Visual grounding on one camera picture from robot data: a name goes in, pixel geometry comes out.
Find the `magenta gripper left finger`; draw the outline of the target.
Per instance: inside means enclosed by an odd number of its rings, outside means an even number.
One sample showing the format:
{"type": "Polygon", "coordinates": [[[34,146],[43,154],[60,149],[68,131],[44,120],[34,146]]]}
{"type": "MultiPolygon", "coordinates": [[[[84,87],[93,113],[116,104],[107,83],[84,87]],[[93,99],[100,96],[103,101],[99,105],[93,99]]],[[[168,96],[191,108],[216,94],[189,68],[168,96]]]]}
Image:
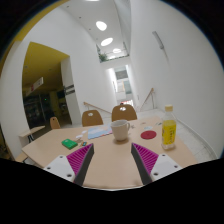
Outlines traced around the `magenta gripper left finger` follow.
{"type": "Polygon", "coordinates": [[[68,156],[59,155],[44,170],[82,186],[94,155],[94,145],[89,144],[68,156]]]}

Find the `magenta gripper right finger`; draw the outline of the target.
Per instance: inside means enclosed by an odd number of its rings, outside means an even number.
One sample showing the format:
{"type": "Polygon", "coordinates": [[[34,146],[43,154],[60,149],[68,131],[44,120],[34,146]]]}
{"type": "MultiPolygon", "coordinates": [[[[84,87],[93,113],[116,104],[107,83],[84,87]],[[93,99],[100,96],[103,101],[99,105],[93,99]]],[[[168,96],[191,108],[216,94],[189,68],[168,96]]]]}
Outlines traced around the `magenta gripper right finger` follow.
{"type": "Polygon", "coordinates": [[[182,167],[167,154],[156,154],[136,143],[131,145],[131,154],[135,160],[141,181],[144,185],[182,169],[182,167]]]}

